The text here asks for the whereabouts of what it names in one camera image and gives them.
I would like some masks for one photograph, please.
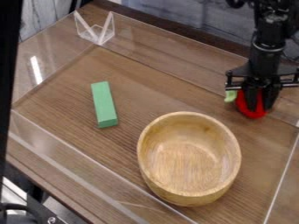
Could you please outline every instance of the green rectangular block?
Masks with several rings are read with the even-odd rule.
[[[108,82],[102,81],[91,84],[91,90],[98,114],[98,126],[107,128],[118,125],[118,113]]]

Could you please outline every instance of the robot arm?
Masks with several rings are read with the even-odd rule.
[[[299,70],[281,64],[286,40],[299,29],[298,0],[227,0],[234,8],[245,3],[254,8],[257,29],[253,34],[249,62],[245,66],[227,71],[227,90],[243,91],[247,115],[258,110],[269,111],[283,88],[299,86]]]

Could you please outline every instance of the bowl rim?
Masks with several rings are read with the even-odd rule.
[[[199,192],[183,192],[183,191],[172,191],[172,189],[164,187],[159,181],[154,180],[152,178],[150,178],[150,171],[146,169],[146,165],[144,163],[142,163],[142,156],[140,156],[140,151],[142,151],[142,142],[144,141],[144,138],[146,138],[146,134],[148,133],[150,129],[152,128],[152,126],[155,124],[158,124],[162,120],[167,119],[168,117],[171,116],[186,116],[186,115],[190,115],[190,116],[199,116],[199,117],[203,117],[206,118],[207,120],[210,120],[211,122],[214,122],[216,125],[219,125],[219,127],[227,132],[229,136],[230,136],[230,139],[234,143],[234,145],[237,146],[235,147],[235,152],[237,152],[237,162],[234,163],[234,168],[233,168],[233,172],[231,174],[229,175],[227,179],[219,184],[216,185],[215,187],[212,187],[211,189],[208,190],[204,190],[204,191],[199,191]],[[164,189],[168,193],[172,193],[172,194],[176,194],[176,195],[182,195],[184,197],[202,197],[202,196],[207,196],[207,195],[211,195],[219,191],[222,191],[225,188],[227,188],[238,174],[239,174],[239,168],[241,168],[241,162],[242,162],[242,153],[241,153],[241,148],[239,148],[239,141],[234,135],[234,133],[231,132],[230,128],[218,120],[215,119],[214,117],[208,116],[208,115],[204,115],[202,113],[198,113],[198,112],[190,112],[190,111],[179,111],[179,112],[172,112],[172,113],[168,113],[166,115],[162,115],[159,116],[158,118],[155,118],[146,126],[142,134],[140,134],[140,137],[139,137],[139,140],[138,140],[138,145],[136,145],[136,156],[138,156],[138,163],[139,163],[139,167],[142,169],[142,172],[143,174],[146,175],[146,177],[158,185],[159,188]]]

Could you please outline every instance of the wooden bowl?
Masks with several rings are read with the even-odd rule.
[[[176,112],[156,118],[144,128],[136,153],[147,185],[178,206],[215,201],[239,173],[238,139],[203,114]]]

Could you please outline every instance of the clear plastic object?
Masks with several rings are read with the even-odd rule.
[[[115,37],[115,19],[112,12],[110,12],[107,15],[107,21],[103,27],[96,24],[90,27],[88,23],[76,11],[74,12],[74,17],[78,27],[78,33],[83,39],[91,41],[99,46],[103,46],[108,42],[108,40]]]

